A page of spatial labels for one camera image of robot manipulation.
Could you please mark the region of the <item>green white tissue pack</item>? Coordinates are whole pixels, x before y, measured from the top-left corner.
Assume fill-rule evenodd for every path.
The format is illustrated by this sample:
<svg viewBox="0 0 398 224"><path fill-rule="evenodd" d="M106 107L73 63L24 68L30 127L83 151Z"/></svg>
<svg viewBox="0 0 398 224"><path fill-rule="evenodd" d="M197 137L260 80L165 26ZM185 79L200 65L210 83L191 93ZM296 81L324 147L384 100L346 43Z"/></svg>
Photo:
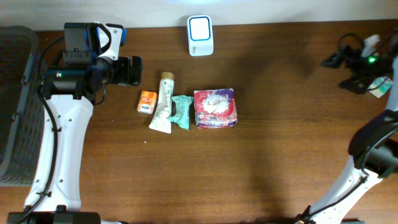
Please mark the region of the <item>green white tissue pack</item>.
<svg viewBox="0 0 398 224"><path fill-rule="evenodd" d="M392 80L388 77L376 78L368 87L368 91L376 98L382 97L392 86Z"/></svg>

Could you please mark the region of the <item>teal packet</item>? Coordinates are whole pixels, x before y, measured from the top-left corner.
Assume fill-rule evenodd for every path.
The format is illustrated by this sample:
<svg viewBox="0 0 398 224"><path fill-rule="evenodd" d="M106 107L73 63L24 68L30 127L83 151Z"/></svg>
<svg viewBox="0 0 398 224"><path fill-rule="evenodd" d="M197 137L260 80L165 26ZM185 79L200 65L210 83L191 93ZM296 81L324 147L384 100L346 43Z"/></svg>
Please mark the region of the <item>teal packet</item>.
<svg viewBox="0 0 398 224"><path fill-rule="evenodd" d="M178 124L182 129L189 130L190 124L190 105L193 103L192 96L173 96L172 115L169 121Z"/></svg>

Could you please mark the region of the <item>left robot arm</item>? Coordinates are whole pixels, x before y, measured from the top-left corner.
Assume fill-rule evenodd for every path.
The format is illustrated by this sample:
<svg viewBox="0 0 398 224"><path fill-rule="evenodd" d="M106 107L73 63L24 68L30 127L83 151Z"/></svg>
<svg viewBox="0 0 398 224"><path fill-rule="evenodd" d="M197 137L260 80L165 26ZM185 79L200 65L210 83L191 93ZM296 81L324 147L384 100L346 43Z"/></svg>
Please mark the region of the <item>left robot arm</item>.
<svg viewBox="0 0 398 224"><path fill-rule="evenodd" d="M30 188L8 223L101 223L81 210L83 143L97 92L137 86L142 59L122 57L126 30L117 24L69 22L51 64L24 26L1 27L1 185Z"/></svg>

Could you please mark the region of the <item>red purple tissue pack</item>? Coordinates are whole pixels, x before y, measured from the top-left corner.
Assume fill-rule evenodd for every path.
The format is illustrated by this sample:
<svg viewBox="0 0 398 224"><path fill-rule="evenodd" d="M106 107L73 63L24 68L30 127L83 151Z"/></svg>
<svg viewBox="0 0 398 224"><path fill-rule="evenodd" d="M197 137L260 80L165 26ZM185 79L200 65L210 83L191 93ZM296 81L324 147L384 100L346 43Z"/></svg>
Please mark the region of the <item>red purple tissue pack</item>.
<svg viewBox="0 0 398 224"><path fill-rule="evenodd" d="M194 91L195 122L200 129L229 128L238 122L232 88Z"/></svg>

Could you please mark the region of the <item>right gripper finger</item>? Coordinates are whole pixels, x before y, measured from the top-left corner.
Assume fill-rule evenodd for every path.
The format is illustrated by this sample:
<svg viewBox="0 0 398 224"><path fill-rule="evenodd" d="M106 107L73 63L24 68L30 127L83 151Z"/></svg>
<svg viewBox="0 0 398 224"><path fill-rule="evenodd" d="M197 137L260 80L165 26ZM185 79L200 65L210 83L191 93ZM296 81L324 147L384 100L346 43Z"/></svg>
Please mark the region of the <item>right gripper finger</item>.
<svg viewBox="0 0 398 224"><path fill-rule="evenodd" d="M338 86L357 95L361 95L367 92L368 86L371 84L371 82L372 81L366 77L350 77L349 79L340 82Z"/></svg>
<svg viewBox="0 0 398 224"><path fill-rule="evenodd" d="M350 53L350 47L344 46L338 48L332 53L327 59L321 62L322 67L328 68L339 68L341 64L346 60L347 55Z"/></svg>

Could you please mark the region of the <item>white barcode scanner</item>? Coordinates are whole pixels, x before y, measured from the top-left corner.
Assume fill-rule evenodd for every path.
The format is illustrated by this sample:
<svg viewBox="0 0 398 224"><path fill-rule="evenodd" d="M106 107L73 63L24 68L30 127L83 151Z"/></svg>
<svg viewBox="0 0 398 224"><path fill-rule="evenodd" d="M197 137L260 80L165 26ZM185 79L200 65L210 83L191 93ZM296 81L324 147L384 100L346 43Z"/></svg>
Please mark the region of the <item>white barcode scanner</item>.
<svg viewBox="0 0 398 224"><path fill-rule="evenodd" d="M192 57L208 56L214 52L212 20L207 15L187 19L188 51Z"/></svg>

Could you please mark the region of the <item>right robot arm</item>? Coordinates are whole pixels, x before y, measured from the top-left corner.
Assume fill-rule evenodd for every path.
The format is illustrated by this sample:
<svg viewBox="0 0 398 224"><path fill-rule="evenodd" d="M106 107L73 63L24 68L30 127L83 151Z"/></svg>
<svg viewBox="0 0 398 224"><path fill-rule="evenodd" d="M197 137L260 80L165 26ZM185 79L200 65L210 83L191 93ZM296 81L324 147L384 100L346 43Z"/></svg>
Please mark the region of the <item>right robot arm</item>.
<svg viewBox="0 0 398 224"><path fill-rule="evenodd" d="M315 204L296 216L295 223L344 223L344 217L372 187L397 173L397 31L380 42L377 35L362 39L355 50L338 41L337 51L321 62L323 67L339 68L342 63L353 75L339 86L360 94L379 90L372 83L382 78L390 81L390 94L385 110L360 128L352 137L349 159L343 173L328 192Z"/></svg>

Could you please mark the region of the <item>white tube with cork cap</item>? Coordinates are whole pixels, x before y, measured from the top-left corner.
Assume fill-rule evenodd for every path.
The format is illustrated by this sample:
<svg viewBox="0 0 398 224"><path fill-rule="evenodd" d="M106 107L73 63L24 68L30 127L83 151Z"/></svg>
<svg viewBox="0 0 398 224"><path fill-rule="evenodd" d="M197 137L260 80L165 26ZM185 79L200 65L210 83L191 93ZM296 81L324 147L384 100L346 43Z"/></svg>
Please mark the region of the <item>white tube with cork cap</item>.
<svg viewBox="0 0 398 224"><path fill-rule="evenodd" d="M159 85L159 97L156 111L149 128L170 134L172 125L169 118L172 114L172 95L174 92L175 75L171 72L162 72Z"/></svg>

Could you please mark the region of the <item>grey plastic mesh basket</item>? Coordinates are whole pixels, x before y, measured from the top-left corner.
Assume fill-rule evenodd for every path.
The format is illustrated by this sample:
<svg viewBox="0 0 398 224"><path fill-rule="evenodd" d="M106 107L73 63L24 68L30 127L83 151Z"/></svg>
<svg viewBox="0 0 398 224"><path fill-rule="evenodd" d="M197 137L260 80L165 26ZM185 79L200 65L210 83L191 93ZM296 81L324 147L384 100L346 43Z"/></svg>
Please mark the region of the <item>grey plastic mesh basket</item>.
<svg viewBox="0 0 398 224"><path fill-rule="evenodd" d="M37 34L24 26L1 27L1 186L29 187L44 128Z"/></svg>

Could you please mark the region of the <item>orange tissue pack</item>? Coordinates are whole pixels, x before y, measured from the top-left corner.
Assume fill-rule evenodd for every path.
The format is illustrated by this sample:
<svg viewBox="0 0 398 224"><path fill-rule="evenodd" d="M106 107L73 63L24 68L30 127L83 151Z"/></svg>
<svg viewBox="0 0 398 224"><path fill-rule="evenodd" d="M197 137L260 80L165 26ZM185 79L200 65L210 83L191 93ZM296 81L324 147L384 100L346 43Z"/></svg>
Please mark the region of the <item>orange tissue pack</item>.
<svg viewBox="0 0 398 224"><path fill-rule="evenodd" d="M152 114L154 112L156 101L156 92L143 90L139 98L137 111L140 113Z"/></svg>

